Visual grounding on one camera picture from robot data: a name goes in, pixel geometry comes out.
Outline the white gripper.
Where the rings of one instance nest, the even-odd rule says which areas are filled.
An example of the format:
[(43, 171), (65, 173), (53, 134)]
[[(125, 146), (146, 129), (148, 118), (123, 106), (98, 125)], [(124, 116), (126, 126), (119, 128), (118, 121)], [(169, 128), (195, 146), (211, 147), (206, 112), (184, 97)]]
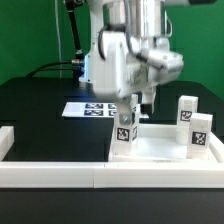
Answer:
[(105, 59), (93, 62), (93, 91), (103, 98), (119, 99), (116, 102), (119, 122), (132, 124), (131, 94), (141, 92), (141, 113), (152, 114), (156, 88), (148, 80), (149, 66), (139, 62), (129, 52), (125, 35), (104, 31), (99, 44)]

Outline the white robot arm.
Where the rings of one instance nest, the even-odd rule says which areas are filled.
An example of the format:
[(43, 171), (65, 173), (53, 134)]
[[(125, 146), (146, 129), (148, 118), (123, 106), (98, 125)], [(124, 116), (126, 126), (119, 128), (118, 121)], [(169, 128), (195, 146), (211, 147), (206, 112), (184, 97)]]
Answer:
[(172, 52), (171, 6), (212, 4), (217, 0), (64, 0), (70, 16), (88, 5), (92, 46), (86, 82), (117, 106), (119, 123), (133, 124), (132, 95), (141, 93), (141, 112), (154, 111), (156, 87), (180, 75), (183, 56)]

